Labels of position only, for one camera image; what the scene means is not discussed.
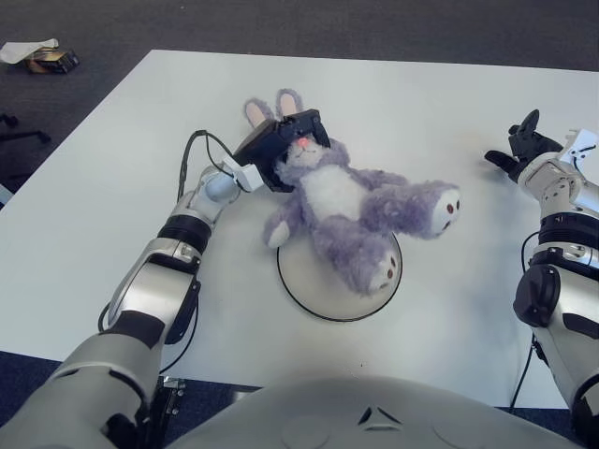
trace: round platform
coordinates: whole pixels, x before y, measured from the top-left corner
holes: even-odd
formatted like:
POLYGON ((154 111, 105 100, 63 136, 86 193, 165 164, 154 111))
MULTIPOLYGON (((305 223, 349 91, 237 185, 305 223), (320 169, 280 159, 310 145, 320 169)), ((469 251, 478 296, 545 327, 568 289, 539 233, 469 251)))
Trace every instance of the round platform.
POLYGON ((357 321, 383 309, 402 279, 402 250, 392 234, 399 276, 372 295, 347 287, 332 264, 321 258, 308 234, 296 236, 277 251, 277 267, 287 293, 309 313, 330 321, 357 321))

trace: floor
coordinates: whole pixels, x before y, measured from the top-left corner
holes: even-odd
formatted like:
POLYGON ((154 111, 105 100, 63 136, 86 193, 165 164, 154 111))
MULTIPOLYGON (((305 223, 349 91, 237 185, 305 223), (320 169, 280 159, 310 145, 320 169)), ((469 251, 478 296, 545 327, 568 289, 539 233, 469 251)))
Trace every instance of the floor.
MULTIPOLYGON (((0 113, 52 137, 0 145, 0 183, 16 191, 150 49, 599 70, 598 8, 596 0, 4 0, 0 43, 56 37, 81 65, 64 76, 0 66, 0 113)), ((0 353, 0 425, 55 367, 0 353)), ((189 388, 169 439, 230 401, 229 385, 189 388)), ((571 436, 564 411, 518 414, 571 436)))

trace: white table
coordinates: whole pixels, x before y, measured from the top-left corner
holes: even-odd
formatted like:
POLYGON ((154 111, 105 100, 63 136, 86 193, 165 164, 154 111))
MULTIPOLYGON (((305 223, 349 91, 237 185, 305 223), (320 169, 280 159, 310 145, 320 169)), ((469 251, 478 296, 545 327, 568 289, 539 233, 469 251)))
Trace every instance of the white table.
MULTIPOLYGON (((280 87, 320 109, 354 167, 457 182, 462 216, 436 241, 399 236, 396 296, 368 319, 335 324, 294 304, 256 238, 284 198, 244 195, 205 253, 198 332, 171 374, 254 385, 385 375, 505 406, 530 338, 511 305, 519 248, 539 211, 483 154, 508 151, 508 126, 534 108, 540 132, 561 142, 568 128, 596 130, 595 73, 152 51, 0 212, 0 350, 64 359, 94 333, 174 205, 192 131, 235 147, 250 131, 243 101, 272 102, 280 87)), ((203 142, 190 164, 189 186, 208 164, 203 142)), ((596 154, 585 168, 595 182, 598 167, 596 154)), ((534 358, 519 406, 563 405, 534 358)))

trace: pink nose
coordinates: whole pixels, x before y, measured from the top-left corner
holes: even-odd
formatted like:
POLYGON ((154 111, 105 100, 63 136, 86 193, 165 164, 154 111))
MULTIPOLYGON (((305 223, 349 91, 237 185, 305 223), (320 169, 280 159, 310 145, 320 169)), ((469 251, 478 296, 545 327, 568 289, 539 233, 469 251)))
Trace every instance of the pink nose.
POLYGON ((300 145, 302 148, 306 148, 310 140, 308 140, 308 138, 299 138, 296 140, 296 142, 298 142, 298 145, 300 145))

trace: stuffed bunny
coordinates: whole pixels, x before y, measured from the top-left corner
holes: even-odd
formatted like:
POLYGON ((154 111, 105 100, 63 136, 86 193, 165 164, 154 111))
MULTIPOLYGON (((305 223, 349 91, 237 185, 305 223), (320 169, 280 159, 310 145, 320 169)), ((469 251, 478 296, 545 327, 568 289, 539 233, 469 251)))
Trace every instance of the stuffed bunny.
MULTIPOLYGON (((279 119, 301 111, 295 91, 278 92, 279 119)), ((243 112, 253 127, 274 117, 256 98, 245 103, 243 112)), ((382 170, 356 170, 349 166, 345 146, 334 139, 330 148, 312 138, 297 139, 275 163, 275 172, 294 190, 267 221, 265 243, 278 248, 306 226, 317 253, 361 294, 385 288, 400 275, 391 232, 434 239, 460 214, 458 186, 442 181, 410 184, 382 170)))

